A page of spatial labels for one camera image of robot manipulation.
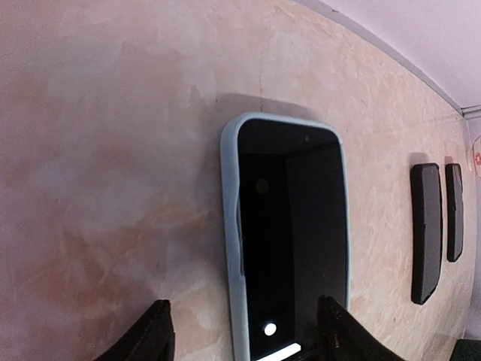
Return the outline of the light blue phone case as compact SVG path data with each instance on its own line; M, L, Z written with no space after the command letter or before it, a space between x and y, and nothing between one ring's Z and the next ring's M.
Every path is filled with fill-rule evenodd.
M348 232L348 288L346 304L349 307L350 293L350 239L349 239L349 202L346 180L343 141L339 133L330 125L312 120L267 113L245 113L228 122L220 138L220 160L222 174L222 203L225 227L225 250L228 270L228 291L230 302L231 332L234 358L254 360L250 356L249 327L247 316L247 286L244 276L243 247L240 217L240 166L237 139L240 128L248 120L261 119L302 126L318 127L332 131L338 138L343 157L344 180L346 187L347 232ZM309 351L302 351L298 344L292 344L258 360L317 360L317 332L315 344Z

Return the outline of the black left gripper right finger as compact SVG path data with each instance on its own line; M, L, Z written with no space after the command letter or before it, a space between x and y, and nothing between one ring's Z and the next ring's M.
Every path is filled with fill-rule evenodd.
M402 360L331 296L318 298L316 332L319 360Z

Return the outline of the white-edged black smartphone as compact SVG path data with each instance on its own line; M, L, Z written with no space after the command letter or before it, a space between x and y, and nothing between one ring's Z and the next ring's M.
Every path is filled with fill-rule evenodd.
M346 304L343 157L330 130L254 119L240 128L240 227L250 356L315 344L320 296Z

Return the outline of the black phone case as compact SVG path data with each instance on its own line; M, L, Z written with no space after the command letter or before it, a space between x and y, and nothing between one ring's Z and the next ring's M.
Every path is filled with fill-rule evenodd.
M447 259L456 262L464 243L464 203L461 166L449 163L445 167L448 213Z
M411 300L423 305L436 290L443 252L443 208L439 165L410 169L413 212L413 273Z

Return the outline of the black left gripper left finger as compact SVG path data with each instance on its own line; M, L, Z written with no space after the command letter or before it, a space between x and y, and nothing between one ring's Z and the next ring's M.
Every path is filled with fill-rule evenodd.
M98 361L173 360L175 332L169 300L156 300Z

